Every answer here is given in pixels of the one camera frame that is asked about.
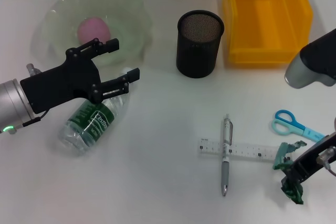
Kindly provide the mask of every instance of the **pink ball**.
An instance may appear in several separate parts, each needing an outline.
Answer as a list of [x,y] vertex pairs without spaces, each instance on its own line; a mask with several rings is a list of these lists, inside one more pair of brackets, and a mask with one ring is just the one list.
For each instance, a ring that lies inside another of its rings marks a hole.
[[94,38],[98,38],[103,43],[111,39],[109,27],[101,18],[97,17],[82,21],[78,27],[77,36],[82,45]]

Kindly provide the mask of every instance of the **green bottle label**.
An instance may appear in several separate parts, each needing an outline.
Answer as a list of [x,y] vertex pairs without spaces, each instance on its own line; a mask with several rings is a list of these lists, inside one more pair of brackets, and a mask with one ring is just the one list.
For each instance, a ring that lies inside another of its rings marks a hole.
[[92,104],[85,101],[70,117],[69,121],[76,123],[97,141],[114,120],[112,112],[104,104]]

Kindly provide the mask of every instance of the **ruler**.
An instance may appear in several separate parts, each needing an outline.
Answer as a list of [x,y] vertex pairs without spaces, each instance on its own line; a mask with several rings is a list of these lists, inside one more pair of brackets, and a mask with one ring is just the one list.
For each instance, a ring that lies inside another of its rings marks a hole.
[[[225,149],[226,156],[246,158],[254,161],[274,162],[279,146],[263,146],[257,144],[237,143]],[[201,138],[198,142],[198,151],[204,154],[221,156],[223,145],[220,141],[211,138]],[[286,155],[292,159],[292,153]]]

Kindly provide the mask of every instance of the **white tabletop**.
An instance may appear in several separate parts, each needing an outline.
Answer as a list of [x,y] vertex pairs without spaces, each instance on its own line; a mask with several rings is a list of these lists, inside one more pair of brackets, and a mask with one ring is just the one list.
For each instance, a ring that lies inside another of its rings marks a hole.
[[[27,63],[41,70],[56,66],[40,39],[40,23],[55,1],[0,0],[0,82],[28,77]],[[92,152],[73,157],[58,145],[57,132],[80,99],[15,135],[0,135],[0,223],[334,223],[336,179],[326,170],[302,184],[305,204],[299,206],[283,194],[284,175],[271,164],[232,161],[223,198],[219,158],[198,154],[197,138],[219,138],[229,113],[236,143],[304,140],[270,130],[280,109],[330,134],[336,87],[293,89],[283,79],[285,69],[224,69],[222,49],[210,76],[187,78],[175,66],[177,21],[194,9],[220,14],[221,0],[144,2],[154,25],[141,80],[125,116]],[[336,28],[336,7],[334,0],[310,2],[316,39]],[[102,70],[103,79],[112,78],[108,72]]]

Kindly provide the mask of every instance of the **silver pen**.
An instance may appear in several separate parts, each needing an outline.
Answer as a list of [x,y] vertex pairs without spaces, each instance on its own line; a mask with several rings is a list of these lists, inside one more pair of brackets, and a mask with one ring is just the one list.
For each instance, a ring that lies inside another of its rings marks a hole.
[[232,145],[232,133],[233,133],[233,124],[229,119],[229,114],[226,114],[224,119],[224,139],[223,139],[223,159],[222,159],[222,179],[221,179],[221,189],[222,195],[226,196],[227,187],[229,185],[229,167],[230,160],[226,155],[229,149],[229,146]]

